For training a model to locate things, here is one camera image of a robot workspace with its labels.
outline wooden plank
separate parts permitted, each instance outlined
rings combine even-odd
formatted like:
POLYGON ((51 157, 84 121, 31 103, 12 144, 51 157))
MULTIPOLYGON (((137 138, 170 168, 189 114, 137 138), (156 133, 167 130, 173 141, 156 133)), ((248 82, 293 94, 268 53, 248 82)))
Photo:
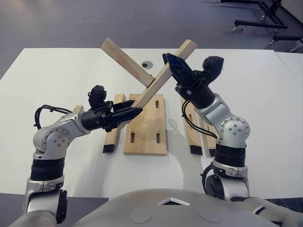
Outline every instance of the wooden plank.
POLYGON ((107 53, 112 59, 120 64, 126 71, 132 74, 144 86, 148 87, 154 77, 146 72, 140 65, 138 65, 132 58, 130 58, 124 51, 122 51, 110 39, 106 39, 101 46, 101 49, 107 53))
MULTIPOLYGON (((202 120, 202 118, 200 118, 200 124, 201 128, 209 130, 218 136, 214 126, 207 124, 205 121, 202 120)), ((214 137, 207 136, 204 134, 202 134, 202 139, 204 143, 206 157, 214 157, 216 149, 216 139, 214 137)))
MULTIPOLYGON (((140 95, 130 94, 137 100, 140 95)), ((124 154, 166 155, 163 95, 155 95, 126 127, 124 154)))
MULTIPOLYGON (((114 104, 121 103, 125 101, 124 94, 117 94, 115 95, 114 104)), ((113 129, 112 131, 106 133, 104 146, 103 146, 103 153, 113 153, 115 150, 115 145, 118 144, 120 130, 113 129)))
MULTIPOLYGON (((180 98, 181 105, 185 102, 183 98, 180 98)), ((194 105, 189 103, 186 107, 186 115, 189 117, 190 121, 197 125, 196 112, 194 110, 194 105)), ((202 155, 202 145, 200 140, 200 133, 194 130, 183 118, 184 129, 187 135, 187 142, 190 147, 190 153, 196 155, 202 155)))
MULTIPOLYGON (((189 55, 197 48, 197 44, 191 40, 186 40, 180 48, 175 53, 176 56, 186 59, 189 55)), ((169 65, 166 64, 164 68, 158 73, 155 80, 146 88, 143 93, 138 98, 132 107, 143 108, 151 98, 160 90, 160 88, 165 84, 165 82, 171 77, 172 73, 170 71, 169 65)), ((123 122, 119 125, 119 128, 123 128, 130 121, 123 122)))
POLYGON ((80 110, 83 110, 83 106, 82 105, 75 105, 75 108, 74 108, 73 112, 79 112, 80 110))

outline white table surface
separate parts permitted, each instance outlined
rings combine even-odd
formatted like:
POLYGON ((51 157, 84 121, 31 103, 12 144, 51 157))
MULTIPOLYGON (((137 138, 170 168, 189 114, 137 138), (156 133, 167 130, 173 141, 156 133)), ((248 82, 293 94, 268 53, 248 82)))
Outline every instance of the white table surface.
MULTIPOLYGON (((125 49, 138 63, 152 61, 155 76, 168 49, 125 49)), ((302 85, 274 51, 198 49, 188 58, 192 69, 203 60, 225 58, 224 69, 210 87, 234 114, 251 126, 246 165, 250 194, 262 198, 303 197, 302 85)), ((100 49, 24 49, 0 80, 0 192, 23 194, 30 176, 34 113, 43 104, 89 108, 87 93, 103 85, 107 99, 141 93, 144 86, 100 49)), ((210 159, 191 155, 173 78, 164 95, 169 152, 165 157, 123 154, 125 128, 113 154, 103 154, 104 130, 77 138, 65 162, 64 188, 69 196, 115 197, 144 188, 176 188, 202 192, 202 169, 210 159)), ((58 113, 44 111, 41 125, 58 113)))

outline floor tile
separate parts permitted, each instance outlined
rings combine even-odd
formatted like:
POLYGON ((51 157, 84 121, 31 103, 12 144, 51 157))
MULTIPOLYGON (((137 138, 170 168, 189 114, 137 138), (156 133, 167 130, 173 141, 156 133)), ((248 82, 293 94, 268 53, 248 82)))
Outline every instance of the floor tile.
POLYGON ((134 39, 134 48, 166 48, 165 39, 134 39))
MULTIPOLYGON (((183 39, 166 39, 166 48, 179 48, 184 41, 187 40, 186 38, 183 39)), ((196 44, 198 44, 198 40, 197 39, 191 39, 192 41, 194 41, 196 44)))
POLYGON ((133 23, 134 17, 134 8, 113 9, 110 11, 107 21, 109 23, 133 23))
POLYGON ((133 39, 134 24, 132 23, 107 23, 103 39, 133 39))
POLYGON ((0 22, 0 41, 10 41, 14 38, 22 26, 10 26, 0 22))
POLYGON ((76 26, 72 39, 102 39, 105 23, 81 23, 76 26))
POLYGON ((136 10, 157 10, 160 9, 160 0, 137 0, 136 10))
POLYGON ((161 0, 160 1, 162 9, 185 9, 186 0, 161 0))
POLYGON ((167 39, 196 38, 191 23, 178 23, 178 26, 174 23, 164 23, 164 33, 167 39))
POLYGON ((160 9, 136 10, 135 23, 161 23, 162 13, 160 9))
POLYGON ((47 30, 46 25, 33 25, 26 24, 18 33, 14 36, 14 41, 26 41, 26 40, 38 40, 47 30))
POLYGON ((192 23, 193 29, 199 39, 226 39, 227 35, 219 24, 213 23, 192 23))
POLYGON ((183 9, 162 9, 162 18, 163 18, 164 23, 190 22, 189 15, 185 8, 183 8, 183 9))
POLYGON ((44 25, 44 24, 50 24, 54 21, 54 19, 57 17, 58 12, 56 13, 37 13, 32 14, 27 21, 27 24, 35 24, 35 25, 44 25))
POLYGON ((111 38, 111 40, 120 48, 133 48, 134 40, 133 39, 119 39, 119 38, 111 38))
POLYGON ((162 23, 136 23, 134 25, 134 39, 164 39, 162 23))
POLYGON ((52 24, 41 39, 70 39, 75 27, 75 25, 52 24))
POLYGON ((199 39, 197 44, 200 49, 231 49, 229 39, 199 39))
POLYGON ((12 41, 9 42, 4 49, 0 52, 0 61, 14 61, 23 48, 36 47, 36 41, 12 41))

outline black cable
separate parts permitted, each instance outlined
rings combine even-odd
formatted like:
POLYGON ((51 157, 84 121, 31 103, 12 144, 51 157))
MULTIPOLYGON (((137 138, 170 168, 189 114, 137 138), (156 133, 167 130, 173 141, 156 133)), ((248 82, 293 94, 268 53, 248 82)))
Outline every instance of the black cable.
POLYGON ((56 112, 63 113, 63 114, 70 114, 70 113, 72 113, 72 111, 64 109, 64 108, 61 108, 61 107, 55 107, 55 106, 51 106, 51 105, 43 105, 43 106, 39 107, 36 110, 36 112, 35 112, 35 124, 34 124, 34 126, 37 127, 38 130, 41 128, 41 125, 40 125, 40 113, 41 113, 41 111, 43 109, 47 109, 50 112, 56 111, 56 112))
POLYGON ((201 174, 202 175, 202 185, 203 185, 205 194, 206 194, 206 185, 205 185, 206 176, 212 168, 213 168, 213 163, 211 163, 208 167, 206 167, 205 170, 203 171, 203 173, 201 174))
POLYGON ((203 128, 200 128, 198 127, 197 125, 195 125, 187 116, 186 114, 186 107, 187 105, 189 104, 190 102, 189 101, 185 101, 182 105, 182 116, 184 117, 185 121, 189 124, 190 127, 192 127, 194 130, 202 133, 202 134, 205 134, 207 136, 211 136, 211 137, 214 137, 215 139, 217 139, 218 137, 216 136, 216 134, 214 134, 213 132, 211 131, 208 131, 208 130, 205 130, 203 128))

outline wooden board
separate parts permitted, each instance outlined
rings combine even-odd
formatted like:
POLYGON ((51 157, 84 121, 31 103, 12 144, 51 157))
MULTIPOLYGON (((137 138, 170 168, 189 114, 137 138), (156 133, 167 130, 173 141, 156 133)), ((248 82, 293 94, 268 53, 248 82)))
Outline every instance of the wooden board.
MULTIPOLYGON (((185 102, 183 98, 180 98, 181 105, 185 102)), ((191 122, 197 125, 196 112, 194 110, 194 106, 189 103, 186 107, 186 115, 189 117, 191 122)), ((187 135, 187 142, 190 147, 190 153, 196 155, 202 155, 202 145, 200 140, 200 133, 194 130, 183 118, 184 130, 187 135)))
MULTIPOLYGON (((177 50, 175 55, 185 60, 196 48, 196 43, 191 40, 186 40, 177 50)), ((171 75, 172 73, 170 71, 169 65, 166 64, 164 68, 158 73, 155 80, 139 96, 139 98, 132 105, 132 107, 143 108, 150 101, 150 99, 160 90, 160 88, 171 77, 171 75)), ((119 128, 123 128, 129 122, 130 121, 121 123, 119 125, 119 128)))
MULTIPOLYGON (((114 104, 121 103, 125 101, 124 94, 117 94, 115 95, 114 104)), ((112 131, 106 133, 104 146, 103 146, 103 153, 113 153, 115 150, 115 145, 118 144, 120 130, 113 129, 112 131)))
POLYGON ((82 105, 75 105, 75 108, 73 109, 73 112, 79 112, 80 110, 83 110, 82 105))
POLYGON ((126 71, 132 74, 144 86, 148 87, 154 77, 148 74, 140 65, 138 65, 132 58, 130 58, 124 51, 122 51, 110 39, 106 39, 101 46, 101 49, 107 53, 112 59, 120 64, 126 71))
MULTIPOLYGON (((218 136, 214 126, 207 124, 205 121, 202 120, 202 118, 200 118, 200 124, 201 128, 209 130, 218 136)), ((204 143, 206 157, 214 157, 216 149, 216 139, 214 137, 207 136, 204 134, 202 134, 202 139, 204 143)))
MULTIPOLYGON (((130 94, 137 100, 140 95, 130 94)), ((166 155, 163 95, 155 95, 126 127, 124 154, 166 155)))

